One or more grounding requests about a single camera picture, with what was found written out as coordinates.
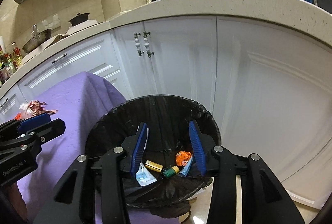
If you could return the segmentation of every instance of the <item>cabinet panel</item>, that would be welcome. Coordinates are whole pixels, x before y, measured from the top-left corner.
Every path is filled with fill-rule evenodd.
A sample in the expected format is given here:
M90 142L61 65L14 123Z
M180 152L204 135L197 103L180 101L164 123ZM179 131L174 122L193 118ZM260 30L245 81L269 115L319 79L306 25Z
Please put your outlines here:
M14 119L20 112L20 105L23 102L26 102L26 99L15 85L0 101L0 124Z
M144 51L143 31L143 23L122 26L114 30L115 50L130 84L132 98L156 94L151 74L148 73L147 54L139 56L135 46L134 33L140 33L141 35L137 37L141 50Z
M23 95L32 100L56 83L82 71L92 72L112 81L128 97L109 32L71 46L49 58L20 82Z
M216 76L216 18L173 17L144 22L148 58L158 94L193 99L213 112Z
M306 184L290 178L332 138L332 54L269 27L218 18L217 30L214 118L223 145L237 155L260 154L298 201L321 199L332 190L332 167L320 166L329 170L320 180L307 168Z

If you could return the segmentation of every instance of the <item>trash can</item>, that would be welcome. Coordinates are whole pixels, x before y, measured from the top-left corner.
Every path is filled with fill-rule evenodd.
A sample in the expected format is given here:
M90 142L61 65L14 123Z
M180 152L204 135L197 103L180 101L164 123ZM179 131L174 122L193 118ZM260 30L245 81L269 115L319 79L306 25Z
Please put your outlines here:
M189 138L189 122L196 120L202 133L212 136L221 145L218 126L209 111L200 103L173 95L150 95L126 101L104 115L91 130L85 145L90 158L102 156L120 146L127 136L136 134L141 122L147 123L149 137L143 161L150 160L170 168L176 165L175 154L193 152ZM196 164L187 177L162 179L149 170L157 182L140 186L136 179L123 179L127 206L150 209L164 218L178 217L190 209L186 199L210 180L202 177Z

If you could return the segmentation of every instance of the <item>pot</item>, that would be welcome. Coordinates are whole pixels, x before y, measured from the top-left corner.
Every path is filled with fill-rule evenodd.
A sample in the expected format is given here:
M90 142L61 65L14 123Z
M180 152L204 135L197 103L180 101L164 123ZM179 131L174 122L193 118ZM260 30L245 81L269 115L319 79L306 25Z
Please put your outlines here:
M83 13L83 14L78 13L77 16L70 19L69 22L71 23L72 26L77 26L78 24L87 21L89 19L88 15L89 13Z
M38 37L34 36L23 46L23 51L29 54L31 51L36 49L39 45L47 41L51 37L52 29L46 29L40 33L38 33Z

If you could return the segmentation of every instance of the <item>drawer handle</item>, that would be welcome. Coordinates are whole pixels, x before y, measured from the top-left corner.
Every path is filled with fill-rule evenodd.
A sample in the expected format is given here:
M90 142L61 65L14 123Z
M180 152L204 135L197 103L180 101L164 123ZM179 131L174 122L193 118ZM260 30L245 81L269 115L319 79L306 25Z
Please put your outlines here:
M63 54L62 56L59 56L58 58L56 58L55 60L52 61L52 64L54 64L55 62L58 62L60 59L64 58L65 56L67 56L67 54Z
M135 39L135 46L138 52L138 56L142 56L144 52L141 51L141 44L139 43L138 36L140 36L141 33L134 33L134 39Z
M145 46L145 49L146 49L147 57L150 58L151 55L154 55L154 52L150 51L150 43L149 43L149 40L147 39L148 35L150 35L150 31L149 32L146 32L146 31L143 32L144 46Z
M9 99L6 98L6 100L4 101L4 103L2 103L2 104L0 105L0 108L2 108L2 107L6 104L6 102L7 102L8 100L9 100Z

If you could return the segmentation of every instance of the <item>purple towel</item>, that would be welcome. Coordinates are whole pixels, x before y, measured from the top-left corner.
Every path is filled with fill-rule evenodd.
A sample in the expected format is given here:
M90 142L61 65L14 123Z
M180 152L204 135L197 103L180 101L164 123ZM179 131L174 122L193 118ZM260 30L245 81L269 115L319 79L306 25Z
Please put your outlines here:
M46 102L47 110L58 110L51 115L51 120L62 119L66 131L42 146L43 150L36 159L38 168L17 182L31 222L70 164L78 155L84 154L85 142L94 124L110 109L126 101L107 80L88 72L57 83L36 100ZM97 200L96 222L102 223L99 206ZM131 223L137 224L179 223L177 218L162 219L149 211L131 210L129 216Z

